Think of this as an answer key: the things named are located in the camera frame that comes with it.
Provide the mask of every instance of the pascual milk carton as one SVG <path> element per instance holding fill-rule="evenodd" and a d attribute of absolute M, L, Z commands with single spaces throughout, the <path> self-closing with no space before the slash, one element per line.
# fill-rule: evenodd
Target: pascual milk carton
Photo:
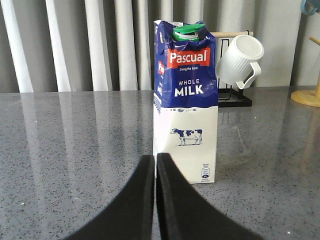
<path fill-rule="evenodd" d="M 191 184 L 212 183 L 218 121 L 216 39 L 204 24 L 158 20 L 154 26 L 153 154 L 170 153 Z"/>

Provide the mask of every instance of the white curtain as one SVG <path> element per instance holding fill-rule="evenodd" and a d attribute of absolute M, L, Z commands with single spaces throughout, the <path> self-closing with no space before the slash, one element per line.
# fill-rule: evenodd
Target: white curtain
<path fill-rule="evenodd" d="M 317 84 L 320 47 L 308 37 L 320 39 L 320 15 L 302 15 L 300 0 L 0 2 L 2 93 L 150 90 L 158 19 L 254 31 L 265 48 L 256 87 Z"/>

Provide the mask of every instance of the black object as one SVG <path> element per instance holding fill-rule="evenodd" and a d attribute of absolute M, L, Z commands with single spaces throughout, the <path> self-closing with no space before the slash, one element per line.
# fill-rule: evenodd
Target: black object
<path fill-rule="evenodd" d="M 168 153 L 157 155 L 156 205 L 162 240 L 262 240 L 204 200 Z"/>
<path fill-rule="evenodd" d="M 230 108 L 230 107 L 251 107 L 252 100 L 244 96 L 244 90 L 234 90 L 232 86 L 230 88 L 220 88 L 219 90 L 218 107 Z"/>
<path fill-rule="evenodd" d="M 142 156 L 131 178 L 97 217 L 66 240 L 150 240 L 155 160 Z"/>

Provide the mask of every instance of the cow illustration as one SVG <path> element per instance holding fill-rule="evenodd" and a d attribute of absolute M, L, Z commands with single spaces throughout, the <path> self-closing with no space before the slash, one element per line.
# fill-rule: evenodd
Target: cow illustration
<path fill-rule="evenodd" d="M 179 136 L 179 139 L 181 140 L 179 146 L 191 145 L 186 144 L 186 140 L 194 140 L 195 142 L 192 145 L 200 145 L 202 142 L 202 129 L 180 130 L 173 128 L 171 134 L 177 134 Z"/>

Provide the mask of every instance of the speckled surface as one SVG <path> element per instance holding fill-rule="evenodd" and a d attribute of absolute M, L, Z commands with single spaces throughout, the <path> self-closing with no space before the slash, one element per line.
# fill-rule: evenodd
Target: speckled surface
<path fill-rule="evenodd" d="M 292 90 L 250 88 L 252 107 L 220 108 L 216 182 L 193 185 L 266 240 L 320 238 L 320 108 Z M 0 239 L 63 239 L 96 216 L 152 153 L 152 102 L 151 91 L 0 94 Z"/>

